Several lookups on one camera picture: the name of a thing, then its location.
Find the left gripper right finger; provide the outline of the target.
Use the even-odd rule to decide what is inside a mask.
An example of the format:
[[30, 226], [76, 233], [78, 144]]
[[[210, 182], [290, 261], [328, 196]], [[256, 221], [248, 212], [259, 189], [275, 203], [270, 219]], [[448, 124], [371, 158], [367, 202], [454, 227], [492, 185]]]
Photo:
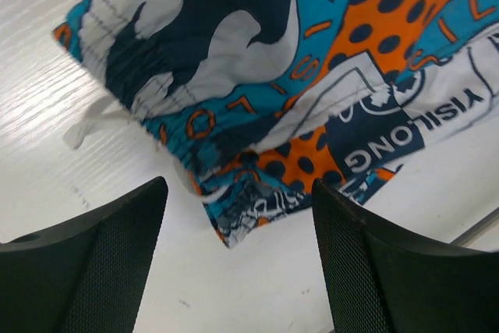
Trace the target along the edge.
[[497, 253], [411, 232], [321, 180], [312, 212], [336, 332], [497, 331]]

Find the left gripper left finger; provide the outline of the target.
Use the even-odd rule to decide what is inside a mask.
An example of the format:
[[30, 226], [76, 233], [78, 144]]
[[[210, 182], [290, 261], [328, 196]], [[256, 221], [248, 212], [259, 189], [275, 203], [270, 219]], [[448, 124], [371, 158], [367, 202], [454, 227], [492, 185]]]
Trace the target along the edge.
[[131, 332], [164, 217], [157, 177], [1, 245], [3, 332]]

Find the patterned blue orange shorts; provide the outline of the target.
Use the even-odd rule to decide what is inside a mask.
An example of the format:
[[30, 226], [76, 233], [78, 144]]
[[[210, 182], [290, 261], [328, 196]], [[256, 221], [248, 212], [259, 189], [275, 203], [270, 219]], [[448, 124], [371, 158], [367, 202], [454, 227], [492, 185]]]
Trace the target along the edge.
[[498, 107], [498, 0], [79, 0], [54, 35], [108, 90], [66, 143], [138, 122], [227, 247]]

